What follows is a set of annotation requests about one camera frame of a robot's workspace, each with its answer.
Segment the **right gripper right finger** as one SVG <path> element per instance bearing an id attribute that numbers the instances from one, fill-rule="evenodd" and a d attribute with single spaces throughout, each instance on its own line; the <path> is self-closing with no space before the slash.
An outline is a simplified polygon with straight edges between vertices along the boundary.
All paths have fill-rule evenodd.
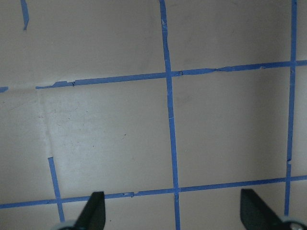
<path id="1" fill-rule="evenodd" d="M 287 230 L 275 212 L 253 189 L 241 189 L 240 220 L 246 230 Z"/>

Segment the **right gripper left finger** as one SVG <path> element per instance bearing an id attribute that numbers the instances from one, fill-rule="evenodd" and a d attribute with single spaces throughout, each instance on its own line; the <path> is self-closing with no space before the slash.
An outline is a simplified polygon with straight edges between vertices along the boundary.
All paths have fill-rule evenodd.
<path id="1" fill-rule="evenodd" d="M 73 230 L 103 230 L 106 224 L 104 192 L 93 192 L 74 223 Z"/>

